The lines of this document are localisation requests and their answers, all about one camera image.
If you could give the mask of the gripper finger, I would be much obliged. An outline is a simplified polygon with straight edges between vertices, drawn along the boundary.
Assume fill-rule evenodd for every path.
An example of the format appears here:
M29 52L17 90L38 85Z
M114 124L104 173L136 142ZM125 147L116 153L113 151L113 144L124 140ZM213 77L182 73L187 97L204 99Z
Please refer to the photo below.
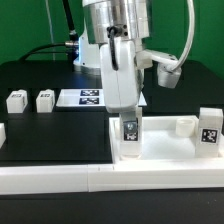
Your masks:
M137 120L125 120L123 122L125 132L136 132L138 129Z

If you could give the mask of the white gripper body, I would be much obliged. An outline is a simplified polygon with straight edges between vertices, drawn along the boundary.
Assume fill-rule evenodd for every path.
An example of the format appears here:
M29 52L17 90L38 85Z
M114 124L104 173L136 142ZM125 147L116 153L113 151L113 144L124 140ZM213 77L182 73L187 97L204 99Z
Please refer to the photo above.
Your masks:
M115 41L118 70L112 68L110 47L100 48L101 80L104 103L109 113L128 112L135 109L142 88L142 76L135 62L133 41Z

